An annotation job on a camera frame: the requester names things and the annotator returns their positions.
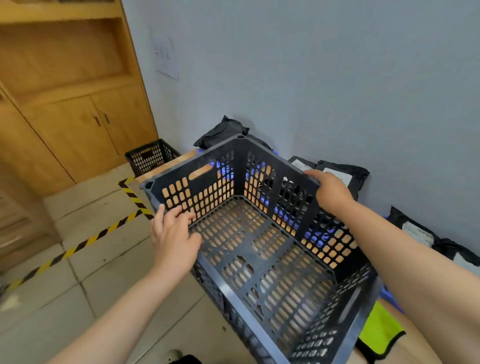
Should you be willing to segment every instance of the forearm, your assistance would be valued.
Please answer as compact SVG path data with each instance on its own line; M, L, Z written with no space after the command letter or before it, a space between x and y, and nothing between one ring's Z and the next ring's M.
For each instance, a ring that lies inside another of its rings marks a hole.
M468 343L480 340L480 279L356 202L338 217L441 359L468 362L477 350Z
M50 364L125 363L175 283L166 274L147 275Z

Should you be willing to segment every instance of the large black crate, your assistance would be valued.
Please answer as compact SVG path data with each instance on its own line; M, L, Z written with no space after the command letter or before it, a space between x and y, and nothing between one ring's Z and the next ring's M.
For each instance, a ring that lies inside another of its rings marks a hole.
M125 153L125 158L130 163L135 177L160 167L177 157L180 157L180 154L163 139L155 140Z
M259 363L344 363L381 282L319 185L234 136L141 184L203 236L192 269Z

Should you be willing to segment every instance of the person's right arm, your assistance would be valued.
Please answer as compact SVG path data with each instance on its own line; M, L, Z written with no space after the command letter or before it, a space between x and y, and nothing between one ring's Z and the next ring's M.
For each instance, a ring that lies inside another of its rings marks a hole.
M480 278L354 201L340 179L319 170L319 205L341 219L407 316L445 364L478 363Z

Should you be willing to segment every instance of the floor tile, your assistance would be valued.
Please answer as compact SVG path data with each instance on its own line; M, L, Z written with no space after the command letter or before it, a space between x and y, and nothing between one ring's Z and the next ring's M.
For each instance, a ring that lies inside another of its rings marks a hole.
M75 286L0 335L2 363L41 364L93 323L80 286Z
M54 221L88 205L118 189L118 182L133 177L128 163L106 173L76 184L57 194L44 198L43 202Z
M154 248L147 239L83 281L97 317L150 270L153 260ZM154 314L128 363L134 363L150 349L203 295L196 280L187 275Z
M118 190L64 216L55 226L63 239L64 248L68 250L137 210L125 192Z
M205 364L256 363L208 296L204 296L137 364L160 364L171 349Z
M24 273L62 252L57 244L28 259L5 274L5 282L23 277ZM77 284L69 262L63 260L17 289L7 292L0 301L0 334Z
M120 254L150 236L150 220L140 215L105 235L69 259L77 278L82 281Z

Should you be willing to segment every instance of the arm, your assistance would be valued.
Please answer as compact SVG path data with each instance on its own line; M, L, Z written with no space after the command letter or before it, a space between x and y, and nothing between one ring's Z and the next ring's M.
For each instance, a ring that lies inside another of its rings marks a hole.
M190 271L202 238L188 236L188 222L195 214L181 206L164 218L160 205L152 223L155 263L152 270L121 297L81 337L50 360L50 364L125 363L158 306Z
M355 202L333 174L305 171L317 201L341 219L407 316L445 363L480 357L480 278Z

